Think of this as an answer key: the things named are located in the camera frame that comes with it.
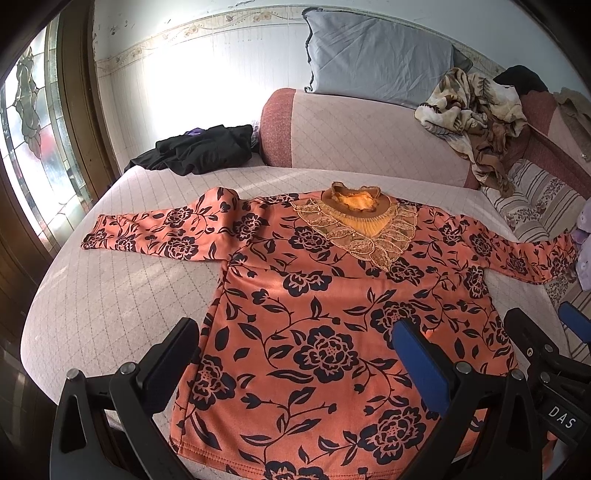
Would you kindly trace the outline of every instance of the gray cloth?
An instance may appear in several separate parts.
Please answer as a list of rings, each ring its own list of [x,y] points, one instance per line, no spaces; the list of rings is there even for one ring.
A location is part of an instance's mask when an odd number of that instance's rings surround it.
[[[453,67],[451,42],[428,32],[322,8],[304,10],[303,16],[310,26],[308,93],[416,108]]]

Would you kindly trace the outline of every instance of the black cloth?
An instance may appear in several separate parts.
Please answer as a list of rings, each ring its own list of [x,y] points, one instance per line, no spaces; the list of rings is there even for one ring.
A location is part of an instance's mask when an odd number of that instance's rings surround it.
[[[179,135],[156,142],[156,148],[129,162],[146,170],[169,168],[177,175],[203,174],[220,168],[239,167],[251,159],[252,125],[218,125],[196,135]]]
[[[509,67],[503,73],[493,78],[493,80],[499,85],[513,85],[519,96],[527,95],[531,90],[536,92],[548,91],[548,87],[542,82],[538,74],[523,65]]]

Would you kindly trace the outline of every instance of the silver bolt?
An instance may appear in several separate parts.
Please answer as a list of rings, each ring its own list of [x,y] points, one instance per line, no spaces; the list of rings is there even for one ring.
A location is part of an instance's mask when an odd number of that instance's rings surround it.
[[[515,378],[516,380],[523,380],[525,378],[525,375],[523,374],[523,372],[521,370],[519,370],[518,368],[511,370],[511,376],[513,378]]]
[[[456,370],[461,374],[469,374],[472,371],[472,366],[468,362],[456,363]]]
[[[66,378],[68,380],[74,380],[78,374],[80,373],[80,370],[78,370],[77,368],[70,368],[68,370],[68,372],[66,373]]]
[[[133,362],[125,362],[123,365],[121,365],[119,367],[119,371],[124,375],[128,375],[130,373],[133,373],[134,370],[135,370],[135,363],[133,363]]]

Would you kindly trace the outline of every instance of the gold lace applique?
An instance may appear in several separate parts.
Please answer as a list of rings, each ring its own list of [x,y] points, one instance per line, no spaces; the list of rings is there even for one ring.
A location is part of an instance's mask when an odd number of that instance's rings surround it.
[[[316,199],[296,200],[291,205],[303,221],[333,245],[355,258],[389,271],[392,263],[407,250],[417,226],[416,207],[400,205],[394,199],[391,200],[388,210],[374,218],[356,218]],[[379,222],[384,225],[383,220],[387,220],[385,226],[374,236],[364,235],[346,224]]]

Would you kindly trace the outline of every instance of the crumpled scarf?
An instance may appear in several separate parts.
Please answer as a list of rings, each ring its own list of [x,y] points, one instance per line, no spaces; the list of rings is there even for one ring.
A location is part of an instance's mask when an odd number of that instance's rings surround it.
[[[507,137],[518,137],[527,123],[514,87],[499,85],[480,73],[447,72],[414,116],[429,132],[447,141],[472,163],[482,185],[513,194],[503,164]]]

